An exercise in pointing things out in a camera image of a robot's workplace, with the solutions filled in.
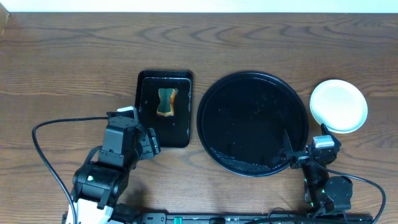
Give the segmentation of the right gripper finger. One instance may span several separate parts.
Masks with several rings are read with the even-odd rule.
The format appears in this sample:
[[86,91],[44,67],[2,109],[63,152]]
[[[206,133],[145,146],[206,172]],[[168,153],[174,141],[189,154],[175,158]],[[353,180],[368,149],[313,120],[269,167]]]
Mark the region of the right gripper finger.
[[331,138],[334,138],[334,136],[332,135],[332,133],[329,131],[329,129],[324,123],[321,124],[321,131],[323,136],[329,136]]
[[291,153],[293,153],[292,144],[290,142],[290,138],[286,129],[284,130],[284,141],[283,141],[282,152],[283,156],[289,156]]

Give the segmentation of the pale green plate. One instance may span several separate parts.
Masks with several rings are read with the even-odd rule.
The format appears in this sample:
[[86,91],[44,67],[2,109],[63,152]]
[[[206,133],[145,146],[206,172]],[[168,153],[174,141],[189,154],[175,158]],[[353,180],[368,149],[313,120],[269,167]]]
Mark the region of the pale green plate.
[[334,133],[346,134],[358,130],[368,117],[364,95],[344,80],[326,80],[313,90],[310,111],[318,124]]

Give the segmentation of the orange green scrub sponge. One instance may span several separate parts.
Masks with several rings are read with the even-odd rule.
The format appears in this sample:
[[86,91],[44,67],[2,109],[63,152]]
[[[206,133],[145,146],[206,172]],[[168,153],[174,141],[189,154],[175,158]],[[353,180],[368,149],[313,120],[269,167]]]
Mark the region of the orange green scrub sponge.
[[174,101],[178,90],[176,88],[159,88],[159,105],[157,107],[157,115],[173,116],[175,114]]

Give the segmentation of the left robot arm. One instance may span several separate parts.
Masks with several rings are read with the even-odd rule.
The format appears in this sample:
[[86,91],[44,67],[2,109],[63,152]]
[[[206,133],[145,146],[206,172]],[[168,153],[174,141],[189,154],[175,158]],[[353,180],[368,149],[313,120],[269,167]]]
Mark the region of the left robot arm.
[[94,148],[73,176],[73,204],[63,223],[141,223],[139,212],[118,199],[129,183],[130,171],[138,161],[160,152],[152,128],[136,122],[111,124],[105,129],[103,145]]

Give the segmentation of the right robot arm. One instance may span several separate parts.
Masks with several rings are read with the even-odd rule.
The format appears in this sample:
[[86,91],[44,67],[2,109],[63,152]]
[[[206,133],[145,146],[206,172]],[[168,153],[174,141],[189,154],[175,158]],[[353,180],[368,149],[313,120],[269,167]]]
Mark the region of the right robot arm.
[[341,143],[327,127],[321,125],[322,135],[301,151],[293,151],[287,131],[284,132],[282,157],[292,169],[302,169],[304,174],[305,201],[312,206],[308,218],[342,215],[351,208],[353,183],[342,175],[330,177],[326,170],[340,151]]

